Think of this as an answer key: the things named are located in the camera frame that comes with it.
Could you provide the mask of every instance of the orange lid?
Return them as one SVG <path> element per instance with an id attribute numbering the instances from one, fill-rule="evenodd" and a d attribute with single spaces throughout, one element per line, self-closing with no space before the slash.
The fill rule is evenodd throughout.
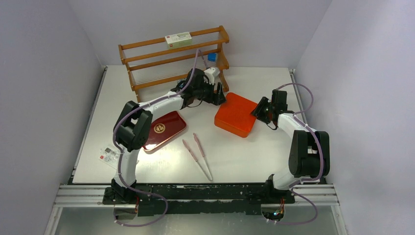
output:
<path id="1" fill-rule="evenodd" d="M 226 102 L 221 105 L 216 113 L 215 125 L 242 138 L 246 138 L 256 120 L 256 117 L 251 115 L 255 107 L 255 102 L 235 93 L 228 93 Z"/>

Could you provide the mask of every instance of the rack leg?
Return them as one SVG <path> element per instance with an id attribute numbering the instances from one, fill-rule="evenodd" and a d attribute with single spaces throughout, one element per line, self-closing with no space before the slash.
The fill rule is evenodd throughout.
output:
<path id="1" fill-rule="evenodd" d="M 228 83 L 225 80 L 225 76 L 223 75 L 223 70 L 221 70 L 221 73 L 219 74 L 219 78 L 222 82 L 223 85 L 223 92 L 228 92 L 229 91 L 229 86 Z"/>
<path id="2" fill-rule="evenodd" d="M 141 102 L 141 99 L 140 99 L 140 95 L 138 94 L 138 89 L 135 90 L 134 92 L 136 93 L 137 103 L 140 103 Z"/>

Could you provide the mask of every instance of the blue object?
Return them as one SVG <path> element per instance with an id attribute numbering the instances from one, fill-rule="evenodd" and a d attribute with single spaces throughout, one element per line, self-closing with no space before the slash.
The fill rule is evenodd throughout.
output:
<path id="1" fill-rule="evenodd" d="M 209 53 L 208 55 L 207 55 L 207 60 L 209 60 L 209 61 L 213 61 L 213 62 L 215 62 L 216 61 L 216 59 L 217 59 L 217 54 L 216 53 Z"/>

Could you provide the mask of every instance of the gray wall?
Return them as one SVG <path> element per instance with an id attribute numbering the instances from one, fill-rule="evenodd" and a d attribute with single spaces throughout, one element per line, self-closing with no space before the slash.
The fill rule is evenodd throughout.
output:
<path id="1" fill-rule="evenodd" d="M 331 0 L 69 0 L 104 65 L 118 44 L 223 25 L 231 66 L 294 68 Z"/>
<path id="2" fill-rule="evenodd" d="M 0 234 L 43 234 L 101 75 L 66 1 L 0 1 Z"/>
<path id="3" fill-rule="evenodd" d="M 414 1 L 333 0 L 297 67 L 351 235 L 414 234 L 414 39 Z"/>

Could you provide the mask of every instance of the wooden rack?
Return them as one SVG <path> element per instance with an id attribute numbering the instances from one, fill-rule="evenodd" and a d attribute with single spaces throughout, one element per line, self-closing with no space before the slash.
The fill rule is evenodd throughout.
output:
<path id="1" fill-rule="evenodd" d="M 196 56 L 196 54 L 193 53 L 193 54 L 178 56 L 174 58 L 162 59 L 162 60 L 152 61 L 150 63 L 145 63 L 141 65 L 131 65 L 132 62 L 139 61 L 139 60 L 146 60 L 146 59 L 150 59 L 153 57 L 164 56 L 164 55 L 169 55 L 169 54 L 174 54 L 174 53 L 177 54 L 179 52 L 183 52 L 187 50 L 195 50 L 197 48 L 202 48 L 202 47 L 211 47 L 213 45 L 217 45 L 216 49 L 210 49 L 210 50 L 203 51 L 202 55 L 205 56 L 210 53 L 217 53 L 216 62 L 208 61 L 208 65 L 210 67 L 215 66 L 219 68 L 220 70 L 219 78 L 223 84 L 223 90 L 225 92 L 229 91 L 229 86 L 223 75 L 223 70 L 229 69 L 229 63 L 222 50 L 222 43 L 228 43 L 229 36 L 227 32 L 225 31 L 225 29 L 223 28 L 223 26 L 191 32 L 190 35 L 192 36 L 193 40 L 192 40 L 192 44 L 189 46 L 179 47 L 179 48 L 170 49 L 170 50 L 168 49 L 159 50 L 156 52 L 143 54 L 143 55 L 137 55 L 137 56 L 128 57 L 128 58 L 125 56 L 126 50 L 143 47 L 143 46 L 154 45 L 154 44 L 165 44 L 166 42 L 165 42 L 164 37 L 153 39 L 153 40 L 148 40 L 148 41 L 143 41 L 143 42 L 127 44 L 127 45 L 118 45 L 121 62 L 127 68 L 128 77 L 130 79 L 131 90 L 136 93 L 138 102 L 140 102 L 140 97 L 138 94 L 139 89 L 186 78 L 187 72 L 191 69 L 193 65 L 193 58 Z M 202 38 L 202 40 L 196 40 L 198 36 L 203 37 L 202 35 L 212 35 L 212 37 L 217 37 L 217 39 L 216 38 L 214 40 L 208 39 L 206 41 Z M 156 66 L 157 66 L 156 71 L 163 71 L 164 74 L 159 75 L 159 77 L 154 76 L 154 73 L 146 74 L 145 72 L 146 68 L 156 67 Z M 177 68 L 177 69 L 175 71 L 170 72 L 167 68 Z M 138 75 L 138 79 L 135 79 L 133 75 L 134 71 L 136 72 L 143 71 L 143 73 Z"/>

